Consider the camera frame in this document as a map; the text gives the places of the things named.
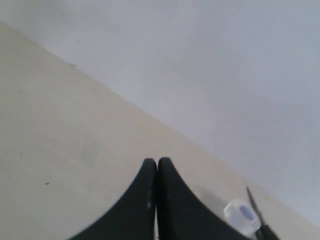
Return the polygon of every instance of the white wall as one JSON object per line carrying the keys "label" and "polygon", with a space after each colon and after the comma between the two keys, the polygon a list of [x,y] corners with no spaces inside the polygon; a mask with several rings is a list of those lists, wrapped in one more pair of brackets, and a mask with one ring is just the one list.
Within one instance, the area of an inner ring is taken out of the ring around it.
{"label": "white wall", "polygon": [[0,22],[320,226],[319,11],[292,0],[2,0]]}

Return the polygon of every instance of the clear plastic object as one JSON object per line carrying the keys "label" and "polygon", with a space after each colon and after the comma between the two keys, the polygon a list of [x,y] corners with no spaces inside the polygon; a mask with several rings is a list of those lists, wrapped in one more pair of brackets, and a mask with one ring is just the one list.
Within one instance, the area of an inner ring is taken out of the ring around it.
{"label": "clear plastic object", "polygon": [[231,201],[223,210],[225,221],[246,237],[260,228],[259,218],[250,204],[241,199]]}

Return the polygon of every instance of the wall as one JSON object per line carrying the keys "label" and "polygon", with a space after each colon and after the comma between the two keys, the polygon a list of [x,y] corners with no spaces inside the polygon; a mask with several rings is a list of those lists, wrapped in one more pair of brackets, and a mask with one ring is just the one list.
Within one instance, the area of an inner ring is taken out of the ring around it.
{"label": "wall", "polygon": [[1,1],[1,22],[320,226],[318,2]]}

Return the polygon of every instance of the beige floor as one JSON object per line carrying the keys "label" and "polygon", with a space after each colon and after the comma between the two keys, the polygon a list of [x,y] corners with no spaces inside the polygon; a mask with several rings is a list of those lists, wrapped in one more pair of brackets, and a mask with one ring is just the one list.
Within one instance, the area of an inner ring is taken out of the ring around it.
{"label": "beige floor", "polygon": [[119,198],[144,158],[161,156],[214,211],[249,185],[282,239],[319,239],[224,163],[0,24],[0,239],[72,236]]}

